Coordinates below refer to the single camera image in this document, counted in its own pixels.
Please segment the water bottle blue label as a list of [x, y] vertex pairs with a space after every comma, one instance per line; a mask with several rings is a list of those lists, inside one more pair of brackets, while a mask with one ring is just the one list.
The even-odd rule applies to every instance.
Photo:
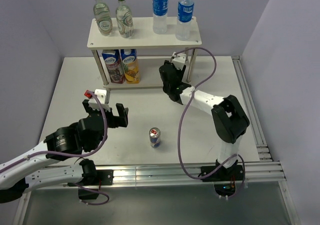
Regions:
[[165, 34], [167, 32], [167, 15], [169, 0], [152, 0], [153, 32]]
[[194, 5], [193, 0], [178, 1], [175, 37], [180, 41], [186, 41], [190, 37]]

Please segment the glass soda bottle green cap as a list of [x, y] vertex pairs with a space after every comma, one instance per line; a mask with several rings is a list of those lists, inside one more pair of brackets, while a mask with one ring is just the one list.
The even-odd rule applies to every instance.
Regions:
[[113, 30], [113, 23], [108, 5], [103, 0], [95, 0], [93, 12], [100, 33], [109, 36]]

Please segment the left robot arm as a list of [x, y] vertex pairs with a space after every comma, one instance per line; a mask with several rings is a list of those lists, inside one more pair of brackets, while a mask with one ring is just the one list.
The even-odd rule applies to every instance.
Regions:
[[31, 150], [0, 165], [0, 202], [15, 201], [33, 190], [67, 183], [83, 188], [98, 181], [93, 160], [108, 129], [126, 128], [129, 109], [117, 103], [118, 115], [104, 103], [85, 99], [87, 117], [58, 128]]

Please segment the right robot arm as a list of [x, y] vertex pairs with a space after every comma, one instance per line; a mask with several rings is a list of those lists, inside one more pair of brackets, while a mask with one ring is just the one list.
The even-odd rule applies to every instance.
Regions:
[[[227, 97], [212, 95], [198, 90], [197, 86], [182, 82], [185, 69], [185, 67], [182, 69], [176, 68], [168, 60], [165, 60], [159, 68], [160, 78], [163, 82], [163, 92], [173, 102], [185, 106], [180, 117], [177, 134], [177, 152], [180, 166], [188, 177], [195, 180], [206, 179], [215, 173], [220, 179], [227, 180], [238, 169], [238, 160], [242, 160], [242, 157], [238, 154], [239, 146], [243, 135], [250, 126], [250, 121], [234, 95]], [[187, 171], [181, 154], [182, 123], [189, 107], [197, 108], [212, 116], [216, 134], [221, 140], [220, 152], [215, 162], [216, 168], [202, 177], [195, 177]]]

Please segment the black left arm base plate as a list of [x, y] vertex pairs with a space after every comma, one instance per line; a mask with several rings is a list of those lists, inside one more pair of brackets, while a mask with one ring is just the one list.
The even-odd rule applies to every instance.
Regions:
[[113, 183], [114, 171], [112, 169], [96, 170], [85, 174], [80, 182], [81, 186], [110, 186]]

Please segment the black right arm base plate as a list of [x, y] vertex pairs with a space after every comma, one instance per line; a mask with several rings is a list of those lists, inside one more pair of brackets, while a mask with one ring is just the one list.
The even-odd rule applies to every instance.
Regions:
[[[198, 177], [203, 177], [216, 169], [217, 165], [201, 166]], [[244, 169], [242, 165], [235, 165], [229, 168], [222, 166], [217, 172], [207, 178], [202, 178], [203, 182], [233, 182], [242, 181], [244, 177]]]

